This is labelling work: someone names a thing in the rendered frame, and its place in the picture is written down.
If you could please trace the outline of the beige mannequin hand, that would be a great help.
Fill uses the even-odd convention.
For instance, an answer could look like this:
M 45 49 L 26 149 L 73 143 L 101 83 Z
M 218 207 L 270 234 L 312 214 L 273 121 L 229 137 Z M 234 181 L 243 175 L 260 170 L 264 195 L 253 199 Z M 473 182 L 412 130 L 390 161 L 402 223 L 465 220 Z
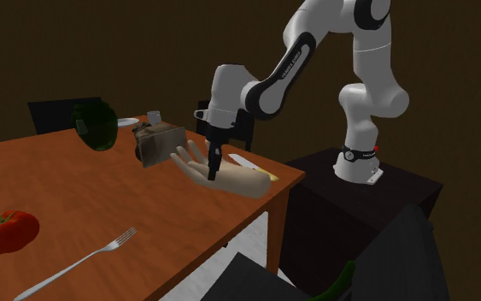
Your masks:
M 267 174 L 225 160 L 221 160 L 214 180 L 209 180 L 208 159 L 193 140 L 189 140 L 187 145 L 191 155 L 184 147 L 177 146 L 170 157 L 195 184 L 247 198 L 261 198 L 269 191 L 271 180 Z

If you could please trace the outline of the brown grey box-shaped object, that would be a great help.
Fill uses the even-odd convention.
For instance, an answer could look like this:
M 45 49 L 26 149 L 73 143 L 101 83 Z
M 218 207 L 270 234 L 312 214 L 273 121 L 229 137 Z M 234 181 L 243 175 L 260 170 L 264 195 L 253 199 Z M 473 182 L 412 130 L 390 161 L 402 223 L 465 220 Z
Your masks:
M 164 162 L 177 147 L 186 147 L 185 129 L 164 122 L 151 125 L 148 122 L 136 124 L 132 132 L 136 139 L 135 155 L 144 168 Z

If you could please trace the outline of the dark green glass vase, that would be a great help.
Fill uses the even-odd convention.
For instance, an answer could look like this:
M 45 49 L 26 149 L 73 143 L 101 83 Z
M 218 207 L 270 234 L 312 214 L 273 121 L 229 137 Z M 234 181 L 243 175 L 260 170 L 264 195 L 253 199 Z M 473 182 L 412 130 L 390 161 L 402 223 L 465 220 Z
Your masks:
M 94 151 L 106 151 L 114 146 L 118 117 L 108 103 L 99 100 L 75 104 L 71 123 L 81 140 Z

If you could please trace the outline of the brown wooden table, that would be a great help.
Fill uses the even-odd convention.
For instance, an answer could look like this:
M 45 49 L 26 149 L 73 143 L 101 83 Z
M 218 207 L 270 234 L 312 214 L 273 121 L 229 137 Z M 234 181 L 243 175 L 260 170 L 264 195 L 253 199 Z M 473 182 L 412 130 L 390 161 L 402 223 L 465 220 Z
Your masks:
M 13 299 L 129 228 L 25 301 L 159 301 L 261 214 L 269 218 L 267 267 L 276 272 L 290 189 L 301 170 L 248 154 L 279 177 L 258 199 L 194 184 L 171 160 L 144 168 L 122 128 L 93 151 L 73 130 L 0 142 L 0 213 L 35 215 L 37 238 L 0 255 L 0 301 Z

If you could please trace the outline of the dark robot stand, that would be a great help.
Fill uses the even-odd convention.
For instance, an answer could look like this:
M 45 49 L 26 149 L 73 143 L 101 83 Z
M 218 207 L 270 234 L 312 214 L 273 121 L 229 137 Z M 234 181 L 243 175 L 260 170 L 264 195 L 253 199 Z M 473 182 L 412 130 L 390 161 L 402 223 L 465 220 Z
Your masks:
M 338 153 L 329 148 L 287 163 L 305 177 L 290 189 L 279 267 L 312 297 L 325 291 L 405 205 L 418 205 L 430 215 L 443 189 L 387 163 L 372 186 L 341 180 L 332 170 Z

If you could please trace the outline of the silver fork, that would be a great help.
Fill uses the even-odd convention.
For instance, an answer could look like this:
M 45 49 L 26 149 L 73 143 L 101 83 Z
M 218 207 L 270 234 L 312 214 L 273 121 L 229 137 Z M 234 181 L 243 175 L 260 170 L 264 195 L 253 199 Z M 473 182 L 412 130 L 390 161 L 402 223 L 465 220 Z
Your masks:
M 106 246 L 104 246 L 103 248 L 101 249 L 98 249 L 96 251 L 93 251 L 92 253 L 90 253 L 89 255 L 79 259 L 76 263 L 73 263 L 71 264 L 70 266 L 66 267 L 65 269 L 57 272 L 56 274 L 53 274 L 51 277 L 39 282 L 38 284 L 26 289 L 24 292 L 20 293 L 18 296 L 16 296 L 13 301 L 22 301 L 23 299 L 25 298 L 29 298 L 31 295 L 33 295 L 35 292 L 43 289 L 45 286 L 48 286 L 51 282 L 53 282 L 54 280 L 57 280 L 58 278 L 60 278 L 61 276 L 63 276 L 65 273 L 67 273 L 68 271 L 74 269 L 75 267 L 77 267 L 78 265 L 80 265 L 82 262 L 88 260 L 89 258 L 93 257 L 94 255 L 96 255 L 97 253 L 100 253 L 100 252 L 105 252 L 105 251 L 114 251 L 116 250 L 117 248 L 119 248 L 120 246 L 124 245 L 127 240 L 129 240 L 135 233 L 137 232 L 137 230 L 134 228 L 134 227 L 131 227 L 129 228 L 127 231 L 125 231 L 121 236 L 119 236 L 118 238 L 114 239 L 113 241 L 111 241 L 110 243 L 108 243 Z

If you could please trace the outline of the green cucumber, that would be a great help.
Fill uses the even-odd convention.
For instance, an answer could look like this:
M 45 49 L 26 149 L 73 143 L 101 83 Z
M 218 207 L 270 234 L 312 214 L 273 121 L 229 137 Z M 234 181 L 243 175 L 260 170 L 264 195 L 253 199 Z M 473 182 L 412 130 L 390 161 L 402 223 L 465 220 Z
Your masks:
M 333 284 L 323 293 L 309 299 L 308 301 L 336 301 L 351 283 L 354 271 L 355 262 L 353 260 L 347 261 L 342 272 L 333 282 Z

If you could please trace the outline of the red tomato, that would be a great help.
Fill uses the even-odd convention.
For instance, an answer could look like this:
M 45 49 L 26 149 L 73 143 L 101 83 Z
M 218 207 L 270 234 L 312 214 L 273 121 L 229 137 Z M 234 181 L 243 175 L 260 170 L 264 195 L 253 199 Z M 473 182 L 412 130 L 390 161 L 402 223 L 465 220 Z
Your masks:
M 21 250 L 35 240 L 39 229 L 34 215 L 18 210 L 0 214 L 0 255 Z

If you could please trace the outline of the yellow-handled knife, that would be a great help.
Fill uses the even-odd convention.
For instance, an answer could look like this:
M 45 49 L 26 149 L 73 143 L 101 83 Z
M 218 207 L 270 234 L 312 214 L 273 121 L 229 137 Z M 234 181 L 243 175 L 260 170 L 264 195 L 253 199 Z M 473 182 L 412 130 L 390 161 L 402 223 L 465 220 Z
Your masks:
M 253 170 L 256 170 L 256 171 L 259 171 L 259 172 L 262 172 L 262 173 L 268 175 L 271 181 L 278 181 L 279 180 L 279 177 L 277 177 L 276 175 L 266 171 L 263 168 L 260 168 L 259 166 L 255 165 L 254 163 L 252 163 L 251 161 L 247 160 L 246 158 L 240 156 L 239 154 L 231 153 L 231 154 L 229 154 L 229 157 L 234 162 L 238 163 L 242 167 L 250 168 L 250 169 L 253 169 Z

